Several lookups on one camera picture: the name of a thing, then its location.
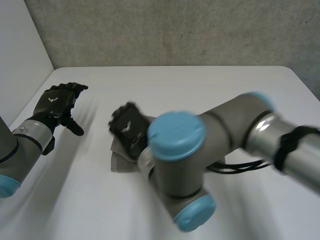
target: robotic hand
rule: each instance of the robotic hand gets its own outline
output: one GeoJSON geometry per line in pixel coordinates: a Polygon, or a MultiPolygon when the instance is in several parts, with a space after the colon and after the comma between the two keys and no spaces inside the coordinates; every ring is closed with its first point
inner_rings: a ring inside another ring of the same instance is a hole
{"type": "Polygon", "coordinates": [[[0,117],[0,198],[12,196],[38,158],[55,147],[55,128],[62,125],[77,136],[84,130],[71,117],[76,99],[87,86],[75,82],[44,91],[33,116],[12,133],[0,117]]]}

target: light blue cap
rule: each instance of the light blue cap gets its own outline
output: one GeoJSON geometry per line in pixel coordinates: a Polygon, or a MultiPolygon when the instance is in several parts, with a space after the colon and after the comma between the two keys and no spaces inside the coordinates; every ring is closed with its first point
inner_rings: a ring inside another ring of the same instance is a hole
{"type": "Polygon", "coordinates": [[[193,154],[204,142],[206,127],[193,113],[173,111],[157,117],[149,126],[153,155],[163,161],[178,161],[193,154]]]}
{"type": "Polygon", "coordinates": [[[263,101],[263,102],[270,108],[270,110],[272,110],[272,111],[274,111],[274,110],[276,109],[274,103],[272,102],[272,100],[271,100],[267,95],[265,95],[265,94],[262,93],[262,92],[250,91],[250,92],[244,93],[243,95],[249,95],[249,96],[253,96],[253,97],[256,97],[256,98],[260,99],[260,100],[263,101]]]}
{"type": "Polygon", "coordinates": [[[183,232],[191,232],[204,224],[216,210],[216,201],[207,194],[191,202],[173,219],[183,232]]]}
{"type": "Polygon", "coordinates": [[[11,197],[21,186],[21,182],[0,174],[0,198],[11,197]]]}

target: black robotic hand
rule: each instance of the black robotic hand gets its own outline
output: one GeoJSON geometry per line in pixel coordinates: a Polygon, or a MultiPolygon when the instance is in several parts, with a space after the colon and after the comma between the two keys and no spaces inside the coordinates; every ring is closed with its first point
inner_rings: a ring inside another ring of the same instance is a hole
{"type": "MultiPolygon", "coordinates": [[[[44,91],[34,108],[30,120],[39,121],[48,126],[52,134],[60,124],[77,136],[82,136],[84,130],[71,117],[71,109],[74,108],[76,99],[83,90],[88,89],[86,85],[76,82],[52,86],[44,91]]],[[[47,155],[55,146],[55,138],[49,143],[43,155],[47,155]]]]}

